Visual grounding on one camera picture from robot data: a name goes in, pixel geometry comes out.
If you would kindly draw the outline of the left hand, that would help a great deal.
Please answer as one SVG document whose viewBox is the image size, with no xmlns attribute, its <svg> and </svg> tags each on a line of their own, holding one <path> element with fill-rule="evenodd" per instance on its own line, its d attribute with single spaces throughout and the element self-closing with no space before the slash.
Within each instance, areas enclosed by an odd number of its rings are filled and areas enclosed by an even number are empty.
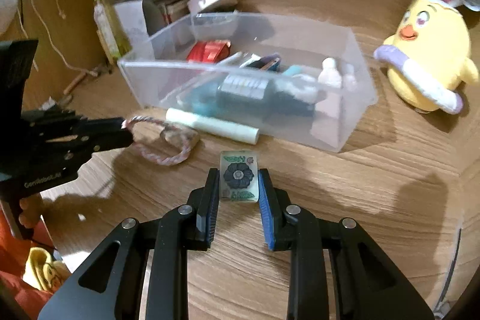
<svg viewBox="0 0 480 320">
<path fill-rule="evenodd" d="M 21 213 L 19 215 L 19 222 L 25 228 L 34 228 L 41 219 L 43 210 L 43 200 L 39 193 L 32 196 L 22 198 L 19 201 Z"/>
</svg>

